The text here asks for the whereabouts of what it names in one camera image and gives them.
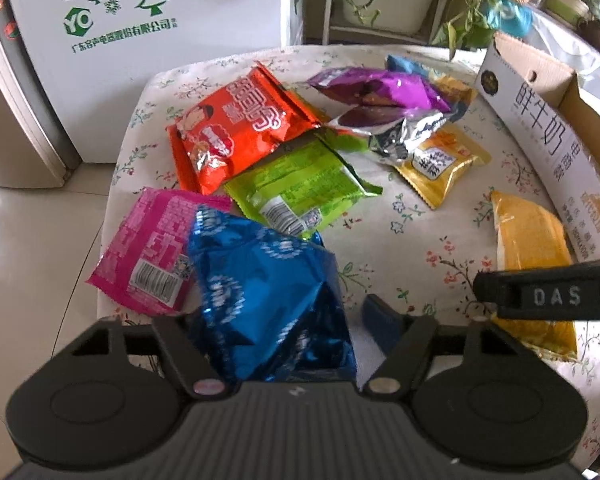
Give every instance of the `red snack bag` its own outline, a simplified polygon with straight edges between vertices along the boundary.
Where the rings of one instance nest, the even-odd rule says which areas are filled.
[[[321,122],[261,63],[168,126],[180,188],[205,195]]]

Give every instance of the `green pot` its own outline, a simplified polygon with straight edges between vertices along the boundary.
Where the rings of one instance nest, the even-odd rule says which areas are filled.
[[[542,0],[542,8],[564,20],[572,28],[589,15],[589,7],[581,0]]]

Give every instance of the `tiled floor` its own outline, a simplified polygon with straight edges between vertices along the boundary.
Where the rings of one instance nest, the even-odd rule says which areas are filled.
[[[18,463],[11,392],[95,321],[84,283],[98,261],[113,167],[81,166],[58,190],[0,189],[0,478]]]

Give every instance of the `cardboard box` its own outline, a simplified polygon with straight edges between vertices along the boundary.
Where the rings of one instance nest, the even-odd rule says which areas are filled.
[[[577,74],[497,33],[475,87],[542,180],[578,260],[599,259],[600,116],[580,98]]]

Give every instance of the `yellow snack package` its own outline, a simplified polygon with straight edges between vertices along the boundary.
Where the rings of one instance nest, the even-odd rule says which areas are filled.
[[[493,191],[493,219],[498,232],[498,270],[571,265],[562,223],[543,207]],[[540,357],[573,360],[578,346],[573,321],[491,319]]]
[[[470,167],[491,161],[491,155],[454,124],[444,124],[395,169],[435,209],[456,180]]]

